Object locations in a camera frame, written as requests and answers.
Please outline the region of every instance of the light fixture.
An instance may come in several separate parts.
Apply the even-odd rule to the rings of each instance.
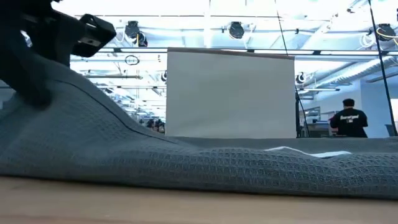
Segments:
[[[322,50],[322,55],[378,55],[375,50]]]
[[[97,88],[123,88],[123,89],[166,89],[166,86],[129,86],[129,85],[108,85],[108,86],[97,86]]]
[[[255,50],[257,54],[286,54],[286,50]],[[313,50],[288,50],[288,55],[311,55]]]
[[[138,43],[138,47],[148,47],[147,37],[138,28],[138,21],[129,21],[124,33],[132,39],[133,44]]]
[[[127,112],[135,112],[135,111],[137,111],[137,109],[135,109],[135,108],[129,108],[129,107],[125,107],[125,108],[123,108],[125,111],[127,111]]]
[[[121,52],[131,53],[167,53],[167,49],[120,49]]]
[[[392,40],[393,37],[397,35],[390,24],[379,24],[379,28],[376,29],[376,34],[380,41]]]
[[[300,74],[296,75],[296,84],[303,84],[305,82],[305,75],[303,72],[300,72]]]
[[[338,88],[300,88],[300,91],[340,91]]]
[[[166,70],[164,73],[162,73],[162,76],[160,77],[160,79],[161,79],[163,82],[167,82],[167,70]]]
[[[239,50],[239,49],[221,49],[226,51],[233,51],[233,52],[247,52],[247,50]]]
[[[241,22],[231,22],[229,27],[229,36],[232,39],[242,39],[244,34],[244,29]]]

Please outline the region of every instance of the white backdrop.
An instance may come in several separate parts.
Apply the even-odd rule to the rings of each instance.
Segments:
[[[294,60],[170,48],[166,135],[295,138]]]

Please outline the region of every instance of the ceiling beam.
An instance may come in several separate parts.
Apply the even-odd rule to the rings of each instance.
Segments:
[[[302,43],[302,46],[299,46],[298,49],[308,49],[312,47],[312,44],[316,40],[322,39],[322,35],[331,28],[333,19],[338,18],[338,15],[342,15],[344,13],[347,13],[347,9],[351,9],[355,6],[362,6],[365,2],[365,0],[354,0],[354,1],[347,1],[348,4],[344,4],[341,6],[341,9],[331,15],[331,19],[328,22],[324,22],[317,31],[315,31],[314,34],[312,34],[305,42]]]
[[[208,7],[205,11],[205,28],[203,30],[203,45],[206,48],[211,48],[213,44],[211,43],[213,39],[213,32],[211,31],[211,0],[209,0]]]

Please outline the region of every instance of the metal stand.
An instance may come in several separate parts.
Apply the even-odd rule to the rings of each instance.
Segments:
[[[300,97],[299,94],[296,93],[296,138],[301,137],[301,129],[300,129]]]
[[[374,35],[376,38],[376,44],[377,44],[377,51],[379,52],[379,60],[380,60],[380,66],[381,66],[381,74],[383,76],[383,81],[384,81],[384,88],[386,90],[386,97],[387,97],[387,103],[390,111],[390,119],[391,119],[391,124],[392,124],[392,130],[394,132],[394,136],[398,136],[398,131],[395,126],[395,121],[394,121],[394,113],[392,111],[392,105],[391,105],[391,97],[390,97],[390,91],[388,89],[388,83],[387,83],[387,78],[386,78],[386,70],[384,69],[384,62],[383,62],[383,56],[380,48],[380,41],[378,39],[376,30],[376,22],[374,21],[374,16],[373,16],[373,9],[372,9],[372,3],[371,0],[368,0],[369,6],[370,6],[370,13],[371,13],[371,19],[372,19],[372,25],[374,29]]]

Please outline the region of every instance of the desk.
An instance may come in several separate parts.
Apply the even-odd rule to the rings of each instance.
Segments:
[[[0,177],[7,224],[395,224],[398,202],[69,184]]]

